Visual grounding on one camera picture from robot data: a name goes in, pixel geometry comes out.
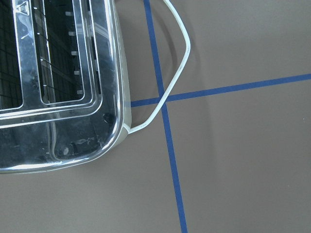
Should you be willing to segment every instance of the blue tape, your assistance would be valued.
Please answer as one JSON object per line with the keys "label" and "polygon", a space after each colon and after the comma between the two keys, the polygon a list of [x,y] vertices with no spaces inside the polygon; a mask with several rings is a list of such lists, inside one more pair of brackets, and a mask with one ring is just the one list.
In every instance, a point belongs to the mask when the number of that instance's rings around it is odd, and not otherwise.
{"label": "blue tape", "polygon": [[[260,87],[266,87],[266,86],[280,85],[280,84],[285,84],[285,83],[295,83],[295,82],[306,81],[306,80],[311,80],[311,74],[303,74],[303,75],[291,76],[291,77],[280,78],[280,79],[271,79],[271,80],[259,81],[259,82],[254,82],[254,83],[245,83],[245,84],[239,84],[239,85],[233,85],[233,86],[219,87],[219,88],[214,88],[214,89],[209,89],[209,90],[194,91],[194,92],[188,92],[188,93],[183,93],[183,94],[171,95],[167,98],[166,102],[186,100],[186,99],[192,99],[192,98],[203,97],[203,96],[218,95],[218,94],[223,94],[223,93],[228,93],[228,92],[235,92],[235,91],[242,91],[242,90],[260,88]],[[132,107],[156,104],[156,103],[159,103],[159,101],[160,101],[160,98],[133,101]]]}
{"label": "blue tape", "polygon": [[[150,7],[149,0],[144,0],[144,6],[145,6],[145,12],[146,12],[150,43],[151,43],[151,50],[152,50],[154,66],[155,66],[156,82],[158,86],[159,96],[162,96],[164,94],[164,85],[163,85],[163,79],[162,79],[159,54],[158,54],[157,44],[156,44],[155,28],[154,28],[154,23],[152,19],[152,13],[151,13],[151,7]],[[174,190],[175,190],[175,197],[176,197],[176,203],[177,203],[177,209],[178,209],[178,215],[179,215],[179,221],[180,221],[180,228],[181,228],[182,233],[188,233],[184,205],[182,201],[181,189],[180,189],[180,184],[179,184],[179,177],[178,177],[178,170],[177,170],[177,165],[176,165],[176,158],[175,158],[175,152],[174,152],[174,146],[173,146],[173,138],[172,138],[172,132],[171,132],[171,127],[170,127],[169,114],[167,111],[166,104],[164,104],[162,107],[162,117],[163,117],[164,129],[165,129],[167,148],[168,148],[169,158],[170,158],[170,165],[171,165],[173,185],[174,185]]]}

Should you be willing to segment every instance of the white cable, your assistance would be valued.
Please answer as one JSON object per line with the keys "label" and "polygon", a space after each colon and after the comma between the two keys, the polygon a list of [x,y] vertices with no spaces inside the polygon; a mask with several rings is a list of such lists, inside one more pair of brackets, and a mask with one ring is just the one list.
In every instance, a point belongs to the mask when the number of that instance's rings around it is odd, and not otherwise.
{"label": "white cable", "polygon": [[184,69],[184,67],[185,67],[185,65],[187,63],[188,58],[189,58],[189,54],[190,54],[190,50],[191,50],[191,43],[190,43],[190,38],[189,38],[188,32],[186,30],[186,27],[185,27],[183,21],[181,20],[178,12],[174,8],[174,6],[171,4],[170,0],[163,0],[163,1],[165,2],[167,7],[169,8],[169,10],[174,15],[174,17],[175,17],[175,19],[176,19],[176,21],[177,21],[177,23],[178,23],[178,25],[180,27],[180,30],[181,30],[184,38],[185,38],[185,41],[186,41],[186,52],[185,52],[184,58],[181,61],[181,64],[180,64],[177,72],[175,73],[175,75],[174,75],[170,85],[168,86],[167,90],[164,92],[160,102],[158,103],[158,105],[156,106],[156,108],[154,109],[154,111],[152,112],[150,117],[144,123],[142,123],[142,124],[140,124],[138,126],[135,126],[134,128],[131,128],[130,131],[129,131],[129,134],[144,129],[145,127],[147,127],[154,120],[154,118],[156,117],[156,115],[159,113],[159,111],[161,110],[162,106],[164,105],[167,97],[171,93],[173,87],[175,86],[175,84],[176,84],[176,82],[177,82],[181,72],[183,71],[183,69]]}

